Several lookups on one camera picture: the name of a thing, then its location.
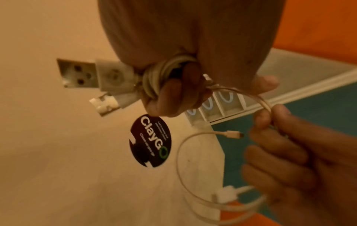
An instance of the hand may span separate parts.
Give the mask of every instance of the hand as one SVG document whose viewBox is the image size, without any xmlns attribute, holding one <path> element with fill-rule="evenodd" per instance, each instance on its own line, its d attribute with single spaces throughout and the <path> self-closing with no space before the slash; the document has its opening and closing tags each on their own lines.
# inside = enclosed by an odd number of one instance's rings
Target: hand
<svg viewBox="0 0 357 226">
<path fill-rule="evenodd" d="M 274 122 L 282 136 L 269 125 Z M 261 193 L 284 226 L 357 222 L 357 138 L 323 128 L 276 105 L 254 116 L 258 146 L 245 151 L 242 176 Z"/>
<path fill-rule="evenodd" d="M 157 100 L 143 95 L 151 115 L 176 116 L 199 107 L 211 92 L 202 74 L 251 94 L 275 89 L 273 76 L 255 77 L 279 25 L 284 0 L 99 0 L 107 37 L 120 58 L 138 70 L 179 52 L 194 55 L 181 80 L 171 79 Z"/>
</svg>

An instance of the teal surface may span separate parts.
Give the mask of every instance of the teal surface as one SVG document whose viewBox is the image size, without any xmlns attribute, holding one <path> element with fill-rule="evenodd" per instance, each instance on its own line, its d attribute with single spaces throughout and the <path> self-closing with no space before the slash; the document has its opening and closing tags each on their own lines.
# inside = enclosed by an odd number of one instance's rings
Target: teal surface
<svg viewBox="0 0 357 226">
<path fill-rule="evenodd" d="M 334 89 L 325 93 L 286 104 L 294 114 L 318 125 L 332 128 L 353 136 L 357 136 L 357 83 Z M 252 115 L 236 118 L 213 125 L 215 131 L 238 130 L 248 134 L 253 125 Z M 240 176 L 240 167 L 244 164 L 245 147 L 253 142 L 245 136 L 235 140 L 217 136 L 225 153 L 223 185 L 241 187 L 247 185 Z M 247 194 L 241 202 L 247 202 L 257 197 L 257 193 Z M 267 207 L 260 213 L 276 220 Z"/>
</svg>

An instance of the green logo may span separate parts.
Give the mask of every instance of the green logo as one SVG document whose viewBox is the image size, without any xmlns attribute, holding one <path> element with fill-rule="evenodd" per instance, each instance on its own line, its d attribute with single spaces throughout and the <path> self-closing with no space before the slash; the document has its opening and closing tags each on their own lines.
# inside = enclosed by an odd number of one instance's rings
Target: green logo
<svg viewBox="0 0 357 226">
<path fill-rule="evenodd" d="M 168 151 L 167 151 L 167 148 L 165 146 L 162 146 L 160 148 L 160 151 L 159 151 L 159 155 L 162 159 L 166 159 L 167 156 L 168 156 Z"/>
</svg>

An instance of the beige wall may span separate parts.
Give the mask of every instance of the beige wall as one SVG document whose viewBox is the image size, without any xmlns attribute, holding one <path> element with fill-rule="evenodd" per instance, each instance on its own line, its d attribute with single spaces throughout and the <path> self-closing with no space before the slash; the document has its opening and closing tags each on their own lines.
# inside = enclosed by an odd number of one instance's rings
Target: beige wall
<svg viewBox="0 0 357 226">
<path fill-rule="evenodd" d="M 174 173 L 179 141 L 198 129 L 183 116 L 165 118 L 172 153 L 149 170 L 128 144 L 145 112 L 140 103 L 100 118 L 88 102 L 97 91 L 61 85 L 57 57 L 116 59 L 95 1 L 4 1 L 0 28 L 0 225 L 202 224 L 187 212 Z M 194 139 L 184 157 L 192 189 L 208 197 L 222 186 L 214 136 Z"/>
</svg>

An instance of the black circular tag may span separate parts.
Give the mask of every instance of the black circular tag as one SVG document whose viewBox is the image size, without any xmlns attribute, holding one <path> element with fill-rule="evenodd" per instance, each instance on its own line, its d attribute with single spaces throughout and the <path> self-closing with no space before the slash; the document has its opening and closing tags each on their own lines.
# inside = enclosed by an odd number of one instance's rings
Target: black circular tag
<svg viewBox="0 0 357 226">
<path fill-rule="evenodd" d="M 143 166 L 157 167 L 164 163 L 171 150 L 171 134 L 160 117 L 142 115 L 131 126 L 131 152 Z"/>
</svg>

